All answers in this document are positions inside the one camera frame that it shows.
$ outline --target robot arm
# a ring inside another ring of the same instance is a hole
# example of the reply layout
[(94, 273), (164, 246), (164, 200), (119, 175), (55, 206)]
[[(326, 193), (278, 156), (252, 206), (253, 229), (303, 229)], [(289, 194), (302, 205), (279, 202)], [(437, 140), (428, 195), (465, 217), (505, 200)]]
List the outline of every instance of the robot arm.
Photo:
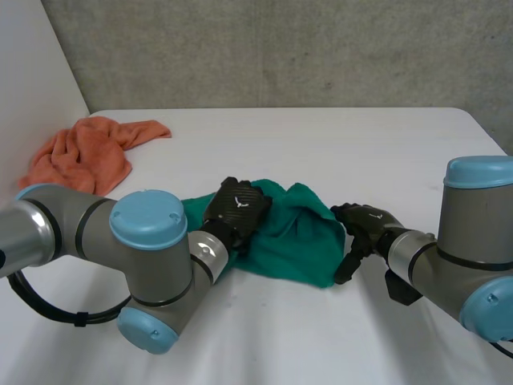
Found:
[(54, 184), (31, 186), (0, 212), (0, 277), (9, 276), (20, 297), (45, 315), (30, 301), (33, 290), (19, 270), (70, 254), (122, 271), (127, 301), (103, 318), (69, 315), (79, 316), (72, 318), (76, 326), (117, 317), (130, 342), (163, 354), (216, 282), (231, 249), (248, 244), (270, 205), (260, 189), (228, 178), (201, 229), (188, 234), (184, 207), (168, 192), (146, 190), (113, 201)]
[(392, 299), (409, 305), (425, 296), (488, 342), (513, 339), (513, 158), (452, 160), (444, 180), (438, 240), (405, 229), (370, 206), (332, 208), (353, 248), (337, 283), (350, 280), (363, 257), (376, 253), (389, 266)]

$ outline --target table surface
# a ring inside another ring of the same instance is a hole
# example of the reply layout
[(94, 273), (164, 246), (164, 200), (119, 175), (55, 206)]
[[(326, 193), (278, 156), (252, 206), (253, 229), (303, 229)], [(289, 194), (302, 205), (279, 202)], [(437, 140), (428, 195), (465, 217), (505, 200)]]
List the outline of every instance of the table surface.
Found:
[[(226, 176), (307, 184), (326, 205), (360, 202), (406, 227), (438, 232), (442, 178), (456, 156), (499, 155), (453, 108), (283, 108), (101, 111), (156, 119), (172, 139), (127, 152), (115, 199), (144, 188), (180, 198)], [(353, 281), (319, 290), (233, 270), (208, 294), (166, 355), (133, 347), (115, 322), (51, 322), (0, 281), (0, 383), (15, 384), (503, 384), (513, 362), (425, 298), (388, 298), (385, 266), (367, 258)], [(61, 258), (27, 269), (34, 288), (67, 310), (99, 311), (127, 295), (121, 273)]]

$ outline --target gray concrete wall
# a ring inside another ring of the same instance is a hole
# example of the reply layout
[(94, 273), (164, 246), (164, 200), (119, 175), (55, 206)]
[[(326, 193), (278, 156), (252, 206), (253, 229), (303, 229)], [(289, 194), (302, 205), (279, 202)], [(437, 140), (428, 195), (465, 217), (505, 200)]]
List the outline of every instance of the gray concrete wall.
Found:
[(91, 111), (460, 107), (513, 154), (508, 0), (42, 0)]

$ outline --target crumpled orange cloth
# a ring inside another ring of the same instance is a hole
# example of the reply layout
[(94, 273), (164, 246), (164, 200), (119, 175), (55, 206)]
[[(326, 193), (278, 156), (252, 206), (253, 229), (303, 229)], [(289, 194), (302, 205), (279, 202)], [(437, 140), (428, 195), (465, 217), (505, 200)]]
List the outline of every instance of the crumpled orange cloth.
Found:
[(169, 137), (171, 131), (156, 120), (119, 124), (103, 116), (81, 119), (36, 152), (18, 186), (56, 183), (104, 196), (131, 171), (124, 150)]

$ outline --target green towel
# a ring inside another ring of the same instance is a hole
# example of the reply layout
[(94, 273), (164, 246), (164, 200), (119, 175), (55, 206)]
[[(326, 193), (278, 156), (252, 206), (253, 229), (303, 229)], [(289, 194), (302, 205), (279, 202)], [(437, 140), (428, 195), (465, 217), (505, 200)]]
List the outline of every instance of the green towel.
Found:
[[(331, 286), (345, 244), (345, 231), (333, 213), (303, 184), (296, 183), (288, 191), (271, 180), (252, 185), (272, 197), (273, 205), (253, 235), (247, 255), (232, 253), (224, 271), (235, 266), (266, 277)], [(188, 231), (201, 227), (213, 195), (183, 201)]]

